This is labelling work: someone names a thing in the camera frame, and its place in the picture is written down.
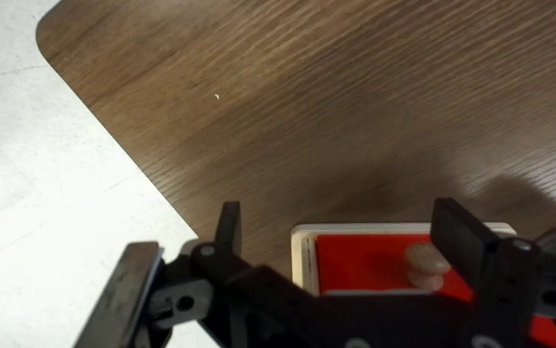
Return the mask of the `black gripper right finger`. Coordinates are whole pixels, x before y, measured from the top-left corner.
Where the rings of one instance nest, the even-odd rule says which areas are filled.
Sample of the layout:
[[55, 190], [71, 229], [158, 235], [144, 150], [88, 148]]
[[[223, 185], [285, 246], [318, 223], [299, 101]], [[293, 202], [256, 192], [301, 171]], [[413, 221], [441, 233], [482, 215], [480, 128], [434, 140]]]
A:
[[556, 254], [499, 239], [457, 202], [434, 202], [430, 241], [470, 289], [459, 348], [534, 348], [534, 316], [556, 326]]

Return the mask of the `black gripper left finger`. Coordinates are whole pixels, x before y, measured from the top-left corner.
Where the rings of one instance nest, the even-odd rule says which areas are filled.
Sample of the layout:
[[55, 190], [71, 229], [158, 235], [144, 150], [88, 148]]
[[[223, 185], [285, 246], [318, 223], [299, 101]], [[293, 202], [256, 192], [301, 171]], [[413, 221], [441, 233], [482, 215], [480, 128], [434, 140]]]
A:
[[198, 324], [219, 348], [324, 348], [322, 306], [268, 268], [239, 258], [241, 210], [225, 202], [210, 243], [171, 264], [156, 243], [129, 244], [73, 348], [165, 348]]

